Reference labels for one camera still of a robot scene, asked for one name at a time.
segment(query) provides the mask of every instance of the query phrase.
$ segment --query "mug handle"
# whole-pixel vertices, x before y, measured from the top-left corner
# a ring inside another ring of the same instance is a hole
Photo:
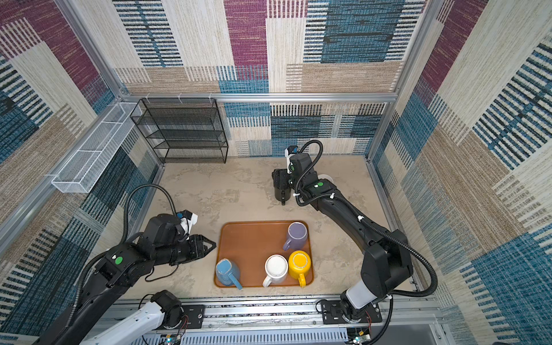
[[[233,275],[232,273],[229,273],[229,274],[228,274],[228,277],[229,277],[230,280],[234,283],[234,285],[238,288],[238,290],[243,289],[243,287],[241,286],[240,282],[238,282],[238,280],[236,279],[236,277],[234,277],[234,275]]]
[[[301,288],[304,288],[305,286],[307,286],[307,281],[305,280],[305,275],[302,274],[302,273],[299,273],[299,286],[301,286]]]
[[[283,248],[283,250],[285,250],[285,251],[288,250],[289,247],[290,247],[290,245],[291,245],[291,240],[288,239],[288,240],[284,243],[284,248]]]
[[[263,286],[267,288],[271,283],[272,283],[272,279],[269,276],[267,276],[263,281]]]

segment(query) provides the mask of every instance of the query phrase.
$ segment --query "purple mug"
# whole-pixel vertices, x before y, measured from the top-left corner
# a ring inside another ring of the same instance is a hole
[[[288,239],[284,243],[284,250],[289,248],[299,250],[307,242],[307,227],[301,222],[293,222],[288,227]]]

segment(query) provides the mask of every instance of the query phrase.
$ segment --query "concrete-look surface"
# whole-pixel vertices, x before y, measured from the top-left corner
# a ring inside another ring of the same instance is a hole
[[[294,198],[282,206],[274,198],[271,173],[285,167],[285,158],[229,157],[226,164],[167,164],[161,185],[171,194],[177,211],[199,215],[192,233],[219,241],[224,223],[254,220],[302,220],[309,226],[315,279],[306,288],[218,288],[213,282],[217,252],[183,264],[172,276],[147,283],[140,279],[123,298],[141,298],[163,289],[179,298],[341,293],[360,279],[363,256],[353,240],[330,218]],[[387,227],[374,184],[362,156],[323,156],[315,167],[330,175],[343,195],[375,222]],[[142,226],[159,213],[170,213],[165,195],[157,191]],[[157,266],[150,279],[174,270]]]

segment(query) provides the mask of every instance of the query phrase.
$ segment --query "white mug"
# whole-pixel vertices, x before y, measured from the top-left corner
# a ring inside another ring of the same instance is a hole
[[[272,255],[264,263],[264,271],[267,273],[263,281],[265,288],[270,284],[282,283],[288,276],[288,261],[281,255]]]

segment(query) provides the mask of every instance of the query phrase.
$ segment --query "purple mug handle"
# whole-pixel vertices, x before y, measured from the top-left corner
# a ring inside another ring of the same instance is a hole
[[[288,250],[289,247],[290,247],[290,245],[291,245],[291,239],[288,239],[288,240],[284,243],[284,248],[283,248],[283,249],[284,249],[285,251]]]

